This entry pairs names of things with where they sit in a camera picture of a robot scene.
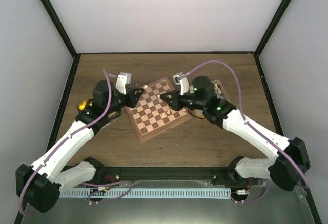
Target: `white panel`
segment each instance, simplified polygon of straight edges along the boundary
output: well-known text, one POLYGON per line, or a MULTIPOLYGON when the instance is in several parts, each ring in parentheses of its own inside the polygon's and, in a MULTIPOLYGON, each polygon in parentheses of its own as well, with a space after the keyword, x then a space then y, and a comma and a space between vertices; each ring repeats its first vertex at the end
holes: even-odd
POLYGON ((253 51, 281 0, 51 0, 78 52, 253 51))
POLYGON ((323 223, 328 223, 328 0, 292 0, 261 63, 284 132, 302 138, 306 174, 323 223))
POLYGON ((39 0, 0 0, 0 219, 18 212, 15 171, 45 151, 72 58, 39 0))

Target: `wooden table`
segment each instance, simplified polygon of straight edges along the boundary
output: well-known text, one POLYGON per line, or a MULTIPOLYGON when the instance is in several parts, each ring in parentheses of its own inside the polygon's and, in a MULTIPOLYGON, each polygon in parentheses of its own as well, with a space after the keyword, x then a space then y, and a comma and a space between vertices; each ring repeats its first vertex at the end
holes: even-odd
MULTIPOLYGON (((77 115, 76 105, 92 95, 99 80, 109 73, 132 73, 133 84, 147 84, 178 72, 187 72, 206 60, 223 59, 236 72, 242 87, 247 116, 274 131, 272 117, 252 54, 86 54, 82 55, 64 112, 57 139, 77 115)), ((205 75, 219 80, 238 106, 238 92, 231 73, 219 64, 208 64, 188 79, 205 75)), ((102 129, 69 161, 80 163, 92 156, 106 166, 227 166, 236 156, 264 158, 264 155, 237 135, 205 120, 191 120, 141 143, 125 109, 122 116, 102 129)))

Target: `white grille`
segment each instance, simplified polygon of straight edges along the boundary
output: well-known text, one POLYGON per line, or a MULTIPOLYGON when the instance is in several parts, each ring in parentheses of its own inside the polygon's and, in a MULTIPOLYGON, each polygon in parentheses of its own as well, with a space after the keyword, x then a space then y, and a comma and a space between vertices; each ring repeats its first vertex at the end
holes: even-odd
MULTIPOLYGON (((86 198, 91 189, 73 188, 60 195, 61 198, 86 198)), ((116 198, 125 193, 127 189, 113 188, 103 193, 94 193, 91 198, 116 198)), ((231 190, 225 188, 200 189, 200 188, 133 188, 124 198, 209 198, 230 199, 231 190)))

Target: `dark chessboard square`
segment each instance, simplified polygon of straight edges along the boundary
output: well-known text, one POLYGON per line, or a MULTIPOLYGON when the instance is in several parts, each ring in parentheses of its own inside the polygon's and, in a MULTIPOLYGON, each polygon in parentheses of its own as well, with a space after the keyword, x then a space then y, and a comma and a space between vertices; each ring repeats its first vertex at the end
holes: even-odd
POLYGON ((132 114, 132 115, 135 115, 136 113, 138 113, 137 109, 132 109, 132 110, 131 110, 131 114, 132 114))
POLYGON ((159 121, 159 120, 161 120, 161 117, 160 117, 160 115, 156 115, 156 116, 155 116, 155 120, 156 120, 156 121, 159 121))
POLYGON ((137 124, 139 124, 139 123, 142 122, 142 119, 141 119, 141 118, 138 118, 138 119, 135 120, 135 122, 136 122, 137 124))
POLYGON ((148 119, 150 119, 150 118, 152 118, 152 117, 154 117, 153 113, 150 112, 149 114, 147 114, 147 118, 148 118, 148 119))
POLYGON ((176 112, 176 113, 173 114, 173 116, 174 116, 175 118, 179 118, 181 115, 179 114, 179 112, 176 112))
POLYGON ((150 125, 150 121, 149 120, 145 120, 144 124, 145 124, 145 126, 148 126, 148 125, 150 125))
POLYGON ((153 123, 152 126, 153 126, 153 129, 155 129, 155 128, 159 127, 159 124, 158 123, 153 123))
POLYGON ((148 132, 147 128, 141 128, 141 129, 140 129, 140 133, 141 133, 141 134, 145 134, 145 133, 147 133, 147 132, 148 132))
POLYGON ((163 121, 166 124, 166 123, 168 123, 170 121, 170 119, 168 117, 165 117, 165 118, 163 118, 163 121))

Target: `gray floor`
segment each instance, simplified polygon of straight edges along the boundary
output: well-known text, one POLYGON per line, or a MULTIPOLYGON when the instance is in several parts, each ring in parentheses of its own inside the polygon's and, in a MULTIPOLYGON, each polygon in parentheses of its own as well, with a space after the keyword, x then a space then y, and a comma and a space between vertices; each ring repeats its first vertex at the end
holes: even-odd
MULTIPOLYGON (((254 187, 257 197, 262 188, 254 187)), ((215 199, 122 199, 88 205, 85 199, 59 199, 47 213, 34 213, 24 224, 47 223, 313 223, 302 190, 271 187, 265 198, 249 205, 215 199)))

